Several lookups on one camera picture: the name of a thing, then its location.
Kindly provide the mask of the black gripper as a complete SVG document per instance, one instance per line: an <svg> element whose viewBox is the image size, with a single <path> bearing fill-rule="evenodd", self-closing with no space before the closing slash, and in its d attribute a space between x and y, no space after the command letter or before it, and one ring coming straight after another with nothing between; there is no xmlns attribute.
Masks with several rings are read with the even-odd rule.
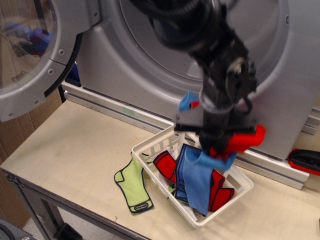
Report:
<svg viewBox="0 0 320 240"><path fill-rule="evenodd" d="M252 103L244 98L247 111L239 111L233 105L216 108L209 104L206 109L206 97L186 94L178 105L178 112L173 116L175 125L197 126L199 128L218 128L227 131L253 129L257 119L251 116Z"/></svg>

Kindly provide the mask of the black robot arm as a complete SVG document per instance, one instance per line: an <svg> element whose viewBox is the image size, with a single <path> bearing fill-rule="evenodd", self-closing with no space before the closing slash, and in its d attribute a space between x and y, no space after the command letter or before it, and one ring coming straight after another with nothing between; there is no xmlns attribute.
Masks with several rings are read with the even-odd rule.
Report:
<svg viewBox="0 0 320 240"><path fill-rule="evenodd" d="M242 40L227 24L217 0L135 0L157 39L188 53L203 71L198 100L173 118L174 129L195 132L211 155L244 152L262 143L265 129L250 116L256 68Z"/></svg>

